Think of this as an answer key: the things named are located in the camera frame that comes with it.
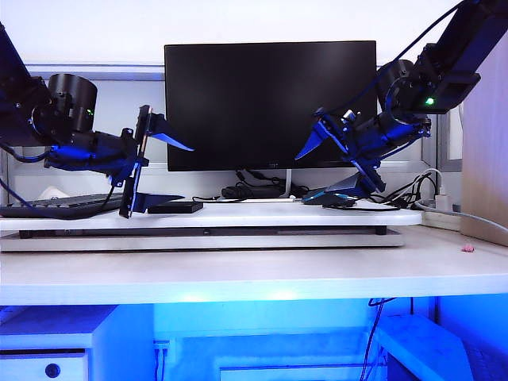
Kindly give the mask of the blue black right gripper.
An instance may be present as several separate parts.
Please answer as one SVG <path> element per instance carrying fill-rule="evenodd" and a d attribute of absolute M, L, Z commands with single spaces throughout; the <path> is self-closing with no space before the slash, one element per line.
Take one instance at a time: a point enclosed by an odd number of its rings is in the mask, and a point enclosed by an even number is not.
<path fill-rule="evenodd" d="M 377 169 L 383 157 L 398 147 L 398 120 L 393 113 L 383 111 L 365 122 L 359 122 L 350 110 L 337 120 L 323 109 L 315 116 L 310 135 L 294 159 L 300 160 L 331 139 L 342 158 L 357 170 L 355 175 L 326 187 L 325 193 L 362 196 L 364 192 L 384 191 L 386 184 Z"/>

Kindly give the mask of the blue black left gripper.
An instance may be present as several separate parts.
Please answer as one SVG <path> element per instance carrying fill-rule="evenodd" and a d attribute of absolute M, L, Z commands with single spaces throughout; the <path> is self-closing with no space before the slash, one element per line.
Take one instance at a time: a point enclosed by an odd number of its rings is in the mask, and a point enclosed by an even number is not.
<path fill-rule="evenodd" d="M 133 212 L 144 213 L 152 206 L 183 199 L 181 195 L 137 192 L 141 169 L 149 164 L 144 156 L 149 137 L 184 151 L 194 151 L 176 137 L 176 131 L 163 114 L 151 112 L 150 105 L 141 106 L 135 130 L 125 128 L 119 137 L 98 135 L 97 169 L 110 179 L 112 188 L 124 186 L 119 214 L 125 218 L 130 218 Z"/>

